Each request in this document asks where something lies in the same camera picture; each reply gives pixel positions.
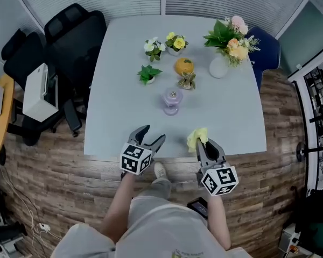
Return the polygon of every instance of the blue chair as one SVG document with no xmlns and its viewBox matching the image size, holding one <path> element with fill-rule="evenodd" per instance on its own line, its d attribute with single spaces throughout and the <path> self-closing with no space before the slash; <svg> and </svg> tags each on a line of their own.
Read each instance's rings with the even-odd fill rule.
<svg viewBox="0 0 323 258">
<path fill-rule="evenodd" d="M 249 54 L 250 60 L 254 62 L 252 68 L 255 73 L 258 91 L 260 91 L 263 72 L 265 70 L 279 68 L 281 54 L 280 43 L 260 27 L 251 28 L 245 37 L 249 38 L 252 35 L 260 40 L 256 46 L 261 50 Z"/>
</svg>

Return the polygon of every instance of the white shirt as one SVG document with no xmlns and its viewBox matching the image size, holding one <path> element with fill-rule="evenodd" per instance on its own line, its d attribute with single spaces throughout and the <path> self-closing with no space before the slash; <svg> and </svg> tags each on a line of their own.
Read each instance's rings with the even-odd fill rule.
<svg viewBox="0 0 323 258">
<path fill-rule="evenodd" d="M 52 254 L 54 258 L 227 258 L 207 229 L 204 218 L 167 200 L 140 196 L 132 200 L 128 230 L 116 246 L 85 224 L 69 229 Z"/>
</svg>

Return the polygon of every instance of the yellow flower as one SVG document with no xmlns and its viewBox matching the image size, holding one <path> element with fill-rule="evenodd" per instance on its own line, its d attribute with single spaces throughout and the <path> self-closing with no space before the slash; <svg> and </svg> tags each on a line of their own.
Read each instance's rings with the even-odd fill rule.
<svg viewBox="0 0 323 258">
<path fill-rule="evenodd" d="M 230 55 L 238 58 L 239 60 L 243 60 L 245 58 L 247 58 L 249 51 L 247 48 L 243 47 L 243 46 L 239 46 L 236 49 L 230 49 Z"/>
<path fill-rule="evenodd" d="M 173 45 L 177 49 L 182 49 L 185 46 L 185 41 L 184 41 L 183 38 L 179 37 L 179 38 L 176 38 L 176 40 L 174 41 Z"/>
<path fill-rule="evenodd" d="M 166 40 L 170 40 L 172 38 L 174 38 L 174 32 L 169 33 L 168 36 L 166 37 Z"/>
</svg>

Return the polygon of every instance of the cable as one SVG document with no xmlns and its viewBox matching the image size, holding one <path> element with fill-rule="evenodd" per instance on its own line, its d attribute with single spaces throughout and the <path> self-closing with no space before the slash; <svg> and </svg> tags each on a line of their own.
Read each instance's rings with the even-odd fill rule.
<svg viewBox="0 0 323 258">
<path fill-rule="evenodd" d="M 31 226 L 30 226 L 30 229 L 31 229 L 32 234 L 33 234 L 33 236 L 32 236 L 32 247 L 33 247 L 33 250 L 37 253 L 38 257 L 39 257 L 39 258 L 41 258 L 41 257 L 40 257 L 40 255 L 38 254 L 38 252 L 36 251 L 36 249 L 35 249 L 34 245 L 33 245 L 33 242 L 34 242 L 35 237 L 39 237 L 39 238 L 41 239 L 41 241 L 43 242 L 43 244 L 44 244 L 44 246 L 45 246 L 45 247 L 47 247 L 47 244 L 46 244 L 46 243 L 45 243 L 45 241 L 42 239 L 42 237 L 41 237 L 41 233 L 49 233 L 50 235 L 54 236 L 55 238 L 57 238 L 57 239 L 59 239 L 59 240 L 61 240 L 61 239 L 60 239 L 59 237 L 57 237 L 56 235 L 52 234 L 52 233 L 51 233 L 51 232 L 49 232 L 49 231 L 48 231 L 48 232 L 47 232 L 47 231 L 40 231 L 40 232 L 39 232 L 39 230 L 38 230 L 38 225 L 35 225 L 35 224 L 34 224 L 34 219 L 33 219 L 33 218 L 34 218 L 34 215 L 33 215 L 33 211 L 29 209 L 29 207 L 27 206 L 27 204 L 25 203 L 25 201 L 20 197 L 20 195 L 17 193 L 17 191 L 19 191 L 22 195 L 24 195 L 24 196 L 25 196 L 25 197 L 30 201 L 30 203 L 32 204 L 32 206 L 35 208 L 35 210 L 36 210 L 36 214 L 37 214 L 37 217 L 38 217 L 38 219 L 39 219 L 39 221 L 40 221 L 40 223 L 41 223 L 41 220 L 40 220 L 40 217 L 39 217 L 38 210 L 37 210 L 36 206 L 32 203 L 32 201 L 30 200 L 30 198 L 28 198 L 28 196 L 27 196 L 27 195 L 23 194 L 20 190 L 16 189 L 16 187 L 13 185 L 13 183 L 12 183 L 12 181 L 11 181 L 11 179 L 10 179 L 10 175 L 8 174 L 7 169 L 5 168 L 7 178 L 8 178 L 8 180 L 9 180 L 10 182 L 8 182 L 8 181 L 6 180 L 5 175 L 4 175 L 4 172 L 2 171 L 2 168 L 4 168 L 4 167 L 0 165 L 0 170 L 1 170 L 1 174 L 2 174 L 2 176 L 3 176 L 3 179 L 5 180 L 5 182 L 7 183 L 7 185 L 12 189 L 12 191 L 13 191 L 13 192 L 18 196 L 18 198 L 19 198 L 19 199 L 24 203 L 24 205 L 26 206 L 26 209 L 27 209 L 27 210 L 28 210 L 28 212 L 29 212 L 29 215 L 30 215 L 30 217 L 31 217 Z M 44 247 L 43 247 L 43 245 L 41 244 L 41 242 L 40 242 L 38 239 L 36 239 L 36 240 L 37 240 L 37 242 L 41 245 L 42 251 L 43 251 L 43 253 L 44 253 L 44 257 L 45 257 L 45 258 L 47 258 L 46 253 L 45 253 L 45 251 L 44 251 Z"/>
<path fill-rule="evenodd" d="M 10 181 L 11 185 L 13 186 L 13 188 L 14 188 L 16 191 L 18 191 L 20 194 L 22 194 L 25 198 L 27 198 L 27 199 L 29 200 L 29 202 L 31 203 L 31 205 L 32 205 L 32 206 L 34 207 L 34 209 L 36 210 L 36 214 L 37 214 L 37 218 L 38 218 L 39 222 L 40 222 L 40 223 L 42 223 L 41 218 L 39 217 L 39 214 L 38 214 L 38 210 L 37 210 L 36 206 L 34 205 L 34 203 L 30 200 L 30 198 L 29 198 L 27 195 L 25 195 L 24 193 L 22 193 L 19 189 L 17 189 L 17 188 L 15 187 L 15 185 L 12 183 L 12 180 L 11 180 L 11 178 L 10 178 L 10 175 L 9 175 L 9 173 L 8 173 L 7 169 L 6 169 L 5 167 L 3 167 L 3 168 L 5 169 L 6 176 L 7 176 L 7 178 L 9 179 L 9 181 Z"/>
<path fill-rule="evenodd" d="M 37 214 L 37 217 L 38 217 L 39 222 L 40 222 L 40 223 L 42 223 L 41 218 L 39 217 L 39 214 L 38 214 L 38 209 L 36 208 L 36 206 L 34 205 L 34 203 L 30 200 L 30 198 L 29 198 L 27 195 L 25 195 L 24 193 L 22 193 L 19 189 L 17 189 L 17 188 L 15 187 L 15 185 L 12 183 L 12 180 L 11 180 L 11 178 L 10 178 L 10 175 L 9 175 L 9 173 L 8 173 L 7 169 L 6 169 L 5 167 L 3 167 L 3 168 L 5 169 L 6 176 L 7 176 L 7 178 L 9 179 L 9 181 L 10 181 L 11 185 L 14 187 L 14 189 L 15 189 L 16 191 L 18 191 L 19 193 L 21 193 L 23 196 L 25 196 L 25 197 L 29 200 L 29 202 L 31 203 L 31 205 L 32 205 L 32 206 L 34 207 L 34 209 L 36 210 L 36 214 Z M 49 233 L 51 236 L 54 236 L 55 238 L 59 239 L 60 241 L 62 240 L 61 238 L 57 237 L 55 234 L 51 233 L 50 231 L 46 231 L 46 233 Z"/>
</svg>

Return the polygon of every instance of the chair backrest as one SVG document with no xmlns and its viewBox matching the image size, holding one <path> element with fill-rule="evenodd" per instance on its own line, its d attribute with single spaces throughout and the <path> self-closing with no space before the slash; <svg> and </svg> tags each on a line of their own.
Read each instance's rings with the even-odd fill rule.
<svg viewBox="0 0 323 258">
<path fill-rule="evenodd" d="M 65 8 L 45 25 L 48 60 L 78 90 L 92 82 L 106 30 L 101 12 L 89 13 L 79 4 Z"/>
<path fill-rule="evenodd" d="M 249 53 L 249 58 L 254 62 L 253 67 L 259 70 L 277 69 L 280 65 L 280 43 L 269 33 L 260 27 L 253 27 L 249 30 L 246 38 L 254 35 L 258 38 L 259 44 L 256 45 L 260 51 Z"/>
<path fill-rule="evenodd" d="M 36 33 L 16 33 L 2 49 L 4 72 L 25 90 L 27 76 L 44 63 L 43 46 Z"/>
</svg>

